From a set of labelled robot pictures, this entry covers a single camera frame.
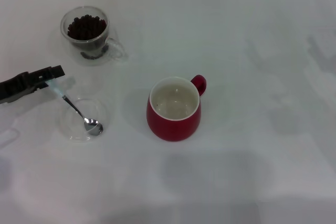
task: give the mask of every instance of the white table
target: white table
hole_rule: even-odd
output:
[[[103,8],[126,63],[76,64],[59,23]],[[334,223],[335,0],[0,0],[0,81],[62,65],[68,93],[110,99],[104,135],[59,130],[48,90],[0,110],[1,224]],[[188,140],[145,120],[167,76],[206,77]]]

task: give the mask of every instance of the coffee beans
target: coffee beans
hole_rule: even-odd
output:
[[[68,27],[68,36],[78,40],[89,40],[101,35],[107,24],[104,19],[85,15],[81,18],[74,18]]]

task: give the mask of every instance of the red mug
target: red mug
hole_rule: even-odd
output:
[[[147,102],[147,122],[159,138],[176,142],[190,137],[201,120],[200,96],[206,80],[180,77],[162,79],[152,88]]]

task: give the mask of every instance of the mug rim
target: mug rim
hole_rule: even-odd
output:
[[[81,8],[93,8],[93,9],[96,9],[96,10],[102,12],[102,13],[105,15],[105,17],[106,17],[106,21],[107,21],[107,23],[106,23],[106,28],[105,28],[105,30],[104,30],[99,36],[97,36],[97,37],[95,37],[95,38],[93,38],[93,39],[79,40],[79,39],[73,39],[73,38],[71,38],[71,37],[68,36],[68,35],[66,34],[66,32],[64,31],[63,24],[64,24],[64,22],[65,22],[65,19],[66,19],[67,15],[68,15],[69,13],[73,12],[74,10],[81,9]],[[62,20],[61,20],[60,28],[61,28],[61,33],[62,33],[62,35],[63,35],[66,39],[68,39],[70,42],[72,42],[72,43],[78,43],[78,44],[84,44],[84,43],[90,43],[90,42],[96,41],[96,40],[98,40],[99,38],[101,38],[101,37],[106,33],[106,31],[109,29],[109,25],[110,25],[109,17],[106,15],[106,13],[105,13],[102,9],[99,9],[99,8],[97,8],[97,7],[94,7],[94,6],[86,5],[86,6],[78,6],[78,7],[74,8],[74,9],[71,9],[71,10],[68,11],[67,13],[65,13],[64,16],[63,16],[63,18],[62,18]]]
[[[194,109],[193,113],[191,113],[190,115],[186,116],[185,118],[181,118],[181,119],[170,119],[170,118],[166,118],[165,116],[162,116],[160,114],[158,114],[158,112],[156,111],[156,109],[154,108],[153,104],[152,104],[152,94],[153,94],[153,90],[155,89],[155,87],[157,87],[161,82],[165,81],[165,80],[168,80],[168,79],[179,79],[179,80],[183,80],[185,81],[186,83],[192,85],[192,88],[196,91],[196,94],[197,94],[197,105],[196,105],[196,108]],[[182,77],[178,77],[178,76],[171,76],[171,77],[166,77],[166,78],[163,78],[161,79],[160,81],[158,81],[151,89],[151,92],[149,93],[149,103],[152,107],[152,110],[161,118],[163,119],[166,119],[166,120],[169,120],[169,121],[183,121],[183,120],[186,120],[190,117],[192,117],[195,112],[198,110],[198,107],[200,106],[200,95],[198,93],[198,90],[196,88],[196,86],[189,80],[185,79],[185,78],[182,78]]]

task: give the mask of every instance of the clear glass mug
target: clear glass mug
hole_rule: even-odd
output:
[[[106,28],[98,37],[89,40],[77,40],[68,36],[68,27],[73,19],[91,15],[98,16],[106,22]],[[126,53],[123,46],[109,36],[110,21],[108,16],[101,10],[93,6],[80,6],[69,11],[62,18],[60,29],[62,35],[70,42],[70,54],[74,60],[81,65],[100,65],[110,59],[124,60]]]

